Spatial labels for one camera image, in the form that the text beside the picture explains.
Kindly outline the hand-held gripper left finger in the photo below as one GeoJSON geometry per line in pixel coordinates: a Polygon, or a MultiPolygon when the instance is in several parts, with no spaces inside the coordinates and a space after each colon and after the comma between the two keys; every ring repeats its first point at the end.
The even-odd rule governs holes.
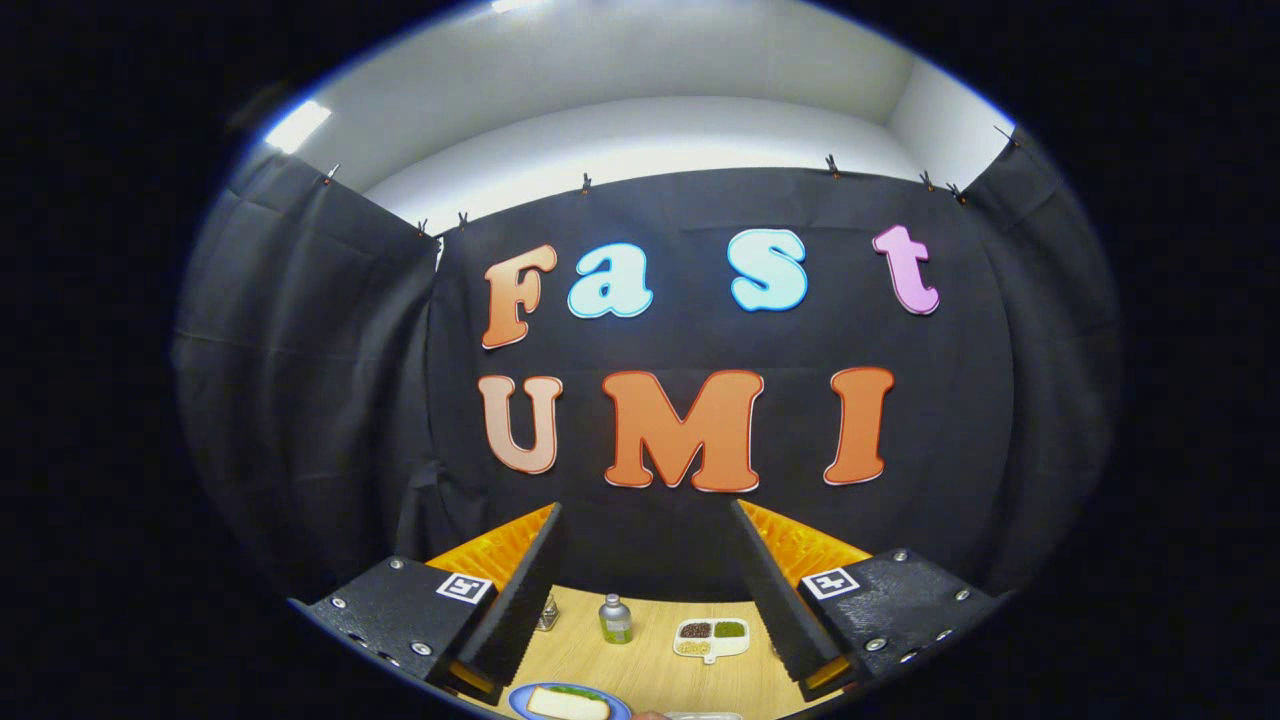
{"type": "Polygon", "coordinates": [[[495,706],[524,661],[563,559],[559,503],[430,561],[390,556],[311,603],[333,639],[407,684],[495,706]]]}

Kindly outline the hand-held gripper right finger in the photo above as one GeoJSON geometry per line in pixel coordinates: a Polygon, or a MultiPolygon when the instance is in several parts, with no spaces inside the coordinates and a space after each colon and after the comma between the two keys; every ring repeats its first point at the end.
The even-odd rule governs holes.
{"type": "Polygon", "coordinates": [[[915,550],[868,553],[760,505],[730,520],[741,578],[806,701],[865,694],[936,657],[1001,609],[915,550]]]}

